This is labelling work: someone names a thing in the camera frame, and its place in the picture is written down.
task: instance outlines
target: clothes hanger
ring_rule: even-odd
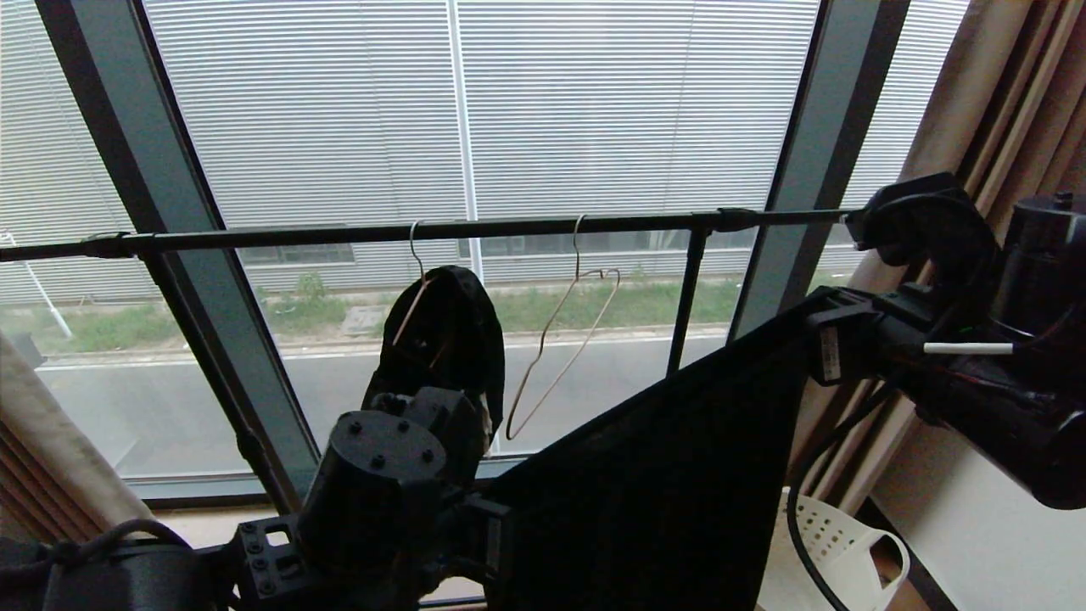
[[[422,283],[419,284],[418,292],[415,293],[415,298],[412,300],[411,307],[407,308],[407,315],[404,316],[404,320],[400,323],[400,329],[396,331],[395,338],[392,339],[393,346],[400,344],[400,336],[402,336],[404,334],[404,330],[407,329],[407,323],[411,322],[411,317],[415,314],[415,307],[422,297],[422,293],[426,292],[426,287],[429,285],[431,281],[426,277],[426,268],[422,266],[422,259],[419,258],[418,253],[415,252],[415,227],[417,227],[420,222],[421,220],[415,220],[411,224],[411,231],[407,233],[407,240],[408,245],[411,245],[411,255],[414,256],[415,260],[418,263],[418,277]]]
[[[590,269],[588,271],[584,271],[583,273],[581,272],[581,249],[577,245],[577,233],[581,229],[581,220],[584,219],[584,216],[585,214],[581,214],[580,216],[578,216],[577,224],[573,225],[573,252],[577,255],[577,259],[573,263],[573,280],[569,282],[569,287],[566,289],[565,294],[563,294],[561,298],[558,301],[557,307],[555,307],[554,313],[551,315],[551,318],[547,320],[546,324],[543,326],[543,333],[540,335],[539,353],[536,353],[535,359],[528,365],[528,369],[525,371],[525,377],[520,379],[520,385],[517,387],[517,394],[513,398],[513,407],[509,408],[509,417],[505,421],[505,438],[509,442],[515,440],[517,435],[520,435],[520,431],[523,430],[525,425],[527,425],[528,422],[535,415],[535,411],[540,409],[540,407],[543,405],[544,402],[546,402],[546,398],[551,396],[551,392],[553,392],[555,387],[558,386],[558,382],[561,380],[564,375],[566,375],[566,372],[569,371],[569,368],[573,366],[573,361],[576,361],[577,358],[581,356],[581,353],[584,352],[584,347],[588,346],[589,341],[592,340],[592,335],[596,332],[596,328],[599,327],[599,321],[604,318],[604,315],[607,313],[607,308],[609,307],[611,300],[615,298],[615,293],[618,292],[619,284],[622,282],[622,271],[620,271],[617,267],[610,267],[610,268],[601,267],[597,269]],[[566,365],[561,368],[561,371],[558,372],[558,375],[554,379],[554,382],[551,383],[551,386],[547,386],[547,390],[543,392],[543,396],[540,397],[540,400],[535,404],[534,407],[532,407],[531,411],[528,412],[528,417],[525,418],[525,421],[520,423],[520,427],[518,427],[516,431],[513,431],[513,417],[517,413],[517,406],[520,405],[520,397],[525,393],[525,386],[528,384],[528,378],[531,375],[532,369],[535,367],[536,364],[540,362],[540,359],[543,358],[543,346],[546,342],[546,334],[551,330],[551,326],[554,323],[555,319],[558,318],[558,313],[561,311],[563,305],[566,304],[566,300],[569,297],[569,294],[573,291],[573,287],[576,287],[577,283],[581,281],[581,278],[585,278],[589,276],[596,276],[596,275],[599,276],[599,279],[605,279],[608,276],[614,275],[615,287],[611,288],[610,294],[608,294],[607,300],[604,301],[604,305],[603,308],[601,308],[599,310],[599,315],[596,317],[596,320],[593,321],[592,328],[589,329],[588,335],[584,336],[584,342],[582,342],[581,345],[577,348],[577,353],[573,353],[573,356],[570,357],[568,361],[566,361]]]

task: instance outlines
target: grass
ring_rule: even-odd
[[[816,273],[811,287],[842,284],[847,276],[826,271]],[[694,295],[692,323],[725,324],[735,311],[740,277],[703,278]],[[592,327],[613,284],[610,280],[583,280],[570,294],[555,319],[554,330],[580,330]],[[679,307],[678,281],[646,281],[643,277],[627,280],[615,294],[599,321],[601,329],[673,324]],[[494,290],[491,298],[502,329],[507,332],[539,332],[546,324],[561,297],[561,288]],[[334,339],[352,303],[330,295],[318,276],[303,276],[291,294],[274,296],[257,289],[264,318],[280,342],[296,342],[315,336]],[[392,301],[392,295],[381,302]],[[0,309],[0,328],[5,333],[30,333],[46,355],[60,353],[98,353],[162,347],[180,342],[180,331],[171,314],[161,305],[142,304],[94,313],[89,309],[68,313],[64,319],[72,329],[65,340],[60,328],[45,309]],[[380,326],[372,338],[380,338]]]

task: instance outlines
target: white wall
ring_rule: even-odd
[[[961,611],[1086,609],[1086,510],[1044,507],[955,434],[922,427],[873,497]]]

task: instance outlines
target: curtain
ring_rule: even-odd
[[[0,334],[0,535],[89,540],[151,511]]]
[[[1083,2],[973,2],[943,65],[901,179],[955,173],[1001,239],[1013,204],[1086,187],[1086,12]],[[874,252],[849,285],[887,291],[930,266],[889,267]],[[810,383],[793,461],[856,410],[876,384]],[[898,396],[811,470],[805,494],[855,513],[908,433],[913,405]]]

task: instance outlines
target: road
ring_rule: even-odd
[[[692,362],[722,345],[722,338],[692,338],[686,342],[683,362]],[[667,339],[593,342],[521,434],[513,442],[502,438],[493,450],[509,454],[543,448],[659,381],[669,347]],[[576,344],[547,347],[525,390],[517,423],[576,349]],[[506,349],[506,416],[535,351],[534,346]],[[376,354],[285,359],[319,445],[324,445],[339,415],[358,408],[377,361]],[[38,373],[122,476],[248,471],[226,417],[192,361],[47,365]]]

